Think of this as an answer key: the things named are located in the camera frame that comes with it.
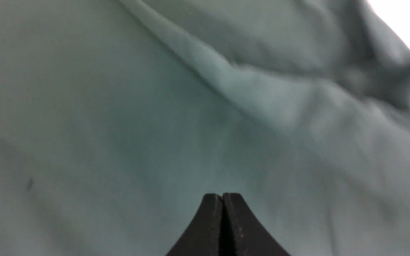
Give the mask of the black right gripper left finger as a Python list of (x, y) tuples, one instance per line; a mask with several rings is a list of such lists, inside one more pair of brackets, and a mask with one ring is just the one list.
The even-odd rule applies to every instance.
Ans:
[(223, 213), (221, 196), (207, 193), (168, 256), (218, 256)]

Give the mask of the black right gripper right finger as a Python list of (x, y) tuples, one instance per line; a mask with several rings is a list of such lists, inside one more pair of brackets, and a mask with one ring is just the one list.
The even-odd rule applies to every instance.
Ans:
[(239, 193), (223, 194), (223, 256), (288, 256)]

